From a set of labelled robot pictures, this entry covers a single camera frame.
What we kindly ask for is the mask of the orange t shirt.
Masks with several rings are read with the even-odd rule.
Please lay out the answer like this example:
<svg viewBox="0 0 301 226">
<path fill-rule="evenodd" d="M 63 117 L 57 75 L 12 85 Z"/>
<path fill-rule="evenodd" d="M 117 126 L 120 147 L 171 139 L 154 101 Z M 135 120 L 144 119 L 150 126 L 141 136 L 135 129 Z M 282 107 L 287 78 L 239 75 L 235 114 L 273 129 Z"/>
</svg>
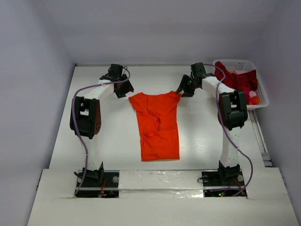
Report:
<svg viewBox="0 0 301 226">
<path fill-rule="evenodd" d="M 163 161 L 180 159 L 177 106 L 181 94 L 138 93 L 129 98 L 136 111 L 140 135 L 141 160 Z"/>
</svg>

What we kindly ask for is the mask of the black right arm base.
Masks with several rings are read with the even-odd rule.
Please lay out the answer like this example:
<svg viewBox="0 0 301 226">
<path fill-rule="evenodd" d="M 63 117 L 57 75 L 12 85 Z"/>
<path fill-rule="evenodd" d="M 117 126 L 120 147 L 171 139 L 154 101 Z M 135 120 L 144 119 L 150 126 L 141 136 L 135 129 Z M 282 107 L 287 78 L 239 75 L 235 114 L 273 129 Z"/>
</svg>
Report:
<svg viewBox="0 0 301 226">
<path fill-rule="evenodd" d="M 197 182 L 202 184 L 205 198 L 232 197 L 245 186 L 242 171 L 226 181 L 222 181 L 217 171 L 203 171 Z"/>
</svg>

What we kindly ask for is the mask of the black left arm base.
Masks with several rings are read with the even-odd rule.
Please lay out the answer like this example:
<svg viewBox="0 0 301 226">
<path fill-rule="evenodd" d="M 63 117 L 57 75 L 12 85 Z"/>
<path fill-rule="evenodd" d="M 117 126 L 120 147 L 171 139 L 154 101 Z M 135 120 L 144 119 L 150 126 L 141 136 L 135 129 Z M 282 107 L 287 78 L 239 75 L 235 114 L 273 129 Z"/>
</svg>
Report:
<svg viewBox="0 0 301 226">
<path fill-rule="evenodd" d="M 78 198 L 118 198 L 119 171 L 105 171 L 103 181 L 100 183 L 85 179 L 75 196 Z"/>
</svg>

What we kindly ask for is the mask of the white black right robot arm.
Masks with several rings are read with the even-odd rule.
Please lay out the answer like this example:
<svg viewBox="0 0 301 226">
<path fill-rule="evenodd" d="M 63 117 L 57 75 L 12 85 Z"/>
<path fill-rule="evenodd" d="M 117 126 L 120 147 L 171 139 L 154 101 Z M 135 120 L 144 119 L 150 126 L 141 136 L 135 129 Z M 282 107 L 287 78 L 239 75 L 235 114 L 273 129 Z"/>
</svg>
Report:
<svg viewBox="0 0 301 226">
<path fill-rule="evenodd" d="M 192 64 L 190 75 L 183 75 L 176 92 L 182 92 L 183 97 L 192 97 L 200 88 L 215 97 L 223 132 L 222 155 L 218 169 L 202 172 L 201 179 L 204 186 L 229 186 L 241 173 L 238 152 L 241 129 L 248 118 L 246 97 L 244 91 L 234 90 L 223 83 L 226 73 L 222 68 L 211 65 L 222 74 L 221 78 L 207 73 L 205 67 L 209 65 L 202 62 Z"/>
</svg>

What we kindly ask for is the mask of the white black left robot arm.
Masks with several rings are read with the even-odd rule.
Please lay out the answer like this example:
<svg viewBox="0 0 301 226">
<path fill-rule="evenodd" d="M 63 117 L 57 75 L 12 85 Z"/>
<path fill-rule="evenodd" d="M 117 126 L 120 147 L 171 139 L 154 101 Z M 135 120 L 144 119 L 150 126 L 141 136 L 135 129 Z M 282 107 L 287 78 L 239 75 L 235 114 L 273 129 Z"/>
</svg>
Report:
<svg viewBox="0 0 301 226">
<path fill-rule="evenodd" d="M 102 163 L 88 163 L 89 152 L 98 148 L 89 147 L 101 129 L 101 102 L 110 94 L 124 98 L 134 91 L 130 82 L 131 73 L 126 66 L 111 64 L 108 72 L 101 76 L 95 85 L 80 88 L 71 101 L 70 129 L 79 138 L 85 151 L 85 166 L 75 173 L 81 183 L 90 182 L 99 186 L 104 181 Z"/>
</svg>

